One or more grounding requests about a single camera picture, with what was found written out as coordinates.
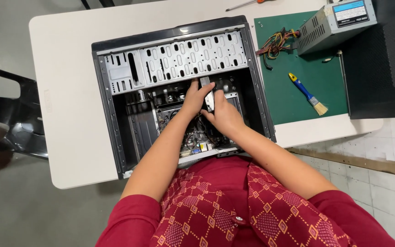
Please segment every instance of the tiled wall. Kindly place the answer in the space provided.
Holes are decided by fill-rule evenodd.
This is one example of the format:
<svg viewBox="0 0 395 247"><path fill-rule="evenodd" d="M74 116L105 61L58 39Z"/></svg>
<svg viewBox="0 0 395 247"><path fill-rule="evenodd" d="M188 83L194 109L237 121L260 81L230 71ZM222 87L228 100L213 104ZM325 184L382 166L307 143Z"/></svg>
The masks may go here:
<svg viewBox="0 0 395 247"><path fill-rule="evenodd" d="M349 194L395 239L395 175L296 154Z"/></svg>
<svg viewBox="0 0 395 247"><path fill-rule="evenodd" d="M338 153L371 160L395 161L395 118L384 119L375 132L298 146L318 152Z"/></svg>

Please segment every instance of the screwdriver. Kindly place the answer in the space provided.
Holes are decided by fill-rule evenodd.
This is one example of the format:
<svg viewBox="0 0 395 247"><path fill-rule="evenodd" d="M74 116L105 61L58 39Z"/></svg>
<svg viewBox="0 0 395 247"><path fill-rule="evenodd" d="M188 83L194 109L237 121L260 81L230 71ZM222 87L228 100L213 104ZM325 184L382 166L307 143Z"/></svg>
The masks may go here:
<svg viewBox="0 0 395 247"><path fill-rule="evenodd" d="M227 9L227 10L225 10L225 11L230 11L230 10L233 10L233 9L237 9L237 8L243 7L243 6L245 6L245 5L248 5L248 4L250 4L250 3L255 3L255 2L257 2L257 3L262 3L262 2L264 2L264 1L265 1L265 0L251 0L251 1L248 1L248 2L246 2L246 3L242 3L242 4L239 4L239 5L234 6L234 7L232 7L232 8L229 8L229 9Z"/></svg>

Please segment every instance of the green cutting mat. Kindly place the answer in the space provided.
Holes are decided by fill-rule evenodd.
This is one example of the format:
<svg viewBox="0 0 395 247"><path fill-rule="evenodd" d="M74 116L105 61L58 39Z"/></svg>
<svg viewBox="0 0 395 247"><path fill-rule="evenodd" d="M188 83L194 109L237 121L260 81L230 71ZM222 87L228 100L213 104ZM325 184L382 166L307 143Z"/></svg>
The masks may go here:
<svg viewBox="0 0 395 247"><path fill-rule="evenodd" d="M312 11L254 19L259 48L282 27L286 27L286 30L297 30L315 13L316 11ZM296 50L293 54L281 52L276 60L267 60L274 67L272 71L266 69L263 56L260 57L266 99L274 124L348 113L339 58L334 58L329 63L321 63L336 52L336 49L331 49L299 57L296 57ZM293 73L316 99L328 107L326 114L319 116L316 113L303 93L293 85L288 73Z"/></svg>

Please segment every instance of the blue and yellow brush handle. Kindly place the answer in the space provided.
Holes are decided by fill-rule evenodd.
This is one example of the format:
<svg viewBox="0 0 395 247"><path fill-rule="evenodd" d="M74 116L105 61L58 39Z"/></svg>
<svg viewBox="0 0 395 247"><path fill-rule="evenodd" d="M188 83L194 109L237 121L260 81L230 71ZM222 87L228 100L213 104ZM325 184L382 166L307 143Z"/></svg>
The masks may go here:
<svg viewBox="0 0 395 247"><path fill-rule="evenodd" d="M313 95L310 94L307 89L301 84L300 80L296 76L294 76L292 73L289 73L289 78L292 80L292 82L295 84L296 87L306 96L307 100L311 100L313 98Z"/></svg>

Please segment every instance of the hand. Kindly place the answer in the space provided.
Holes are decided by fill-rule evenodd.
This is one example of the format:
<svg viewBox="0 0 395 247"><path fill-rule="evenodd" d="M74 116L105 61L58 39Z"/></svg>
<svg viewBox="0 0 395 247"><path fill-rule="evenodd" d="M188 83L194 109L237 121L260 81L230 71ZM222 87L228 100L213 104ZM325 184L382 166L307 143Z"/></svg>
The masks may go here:
<svg viewBox="0 0 395 247"><path fill-rule="evenodd" d="M206 110L200 110L208 121L210 121L216 129L223 135L232 139L233 135L246 127L242 116L238 110L230 104L222 90L214 93L214 114Z"/></svg>
<svg viewBox="0 0 395 247"><path fill-rule="evenodd" d="M184 104L180 112L189 116L190 120L202 109L205 96L213 89L215 83L211 82L198 90L198 79L194 78L185 95Z"/></svg>

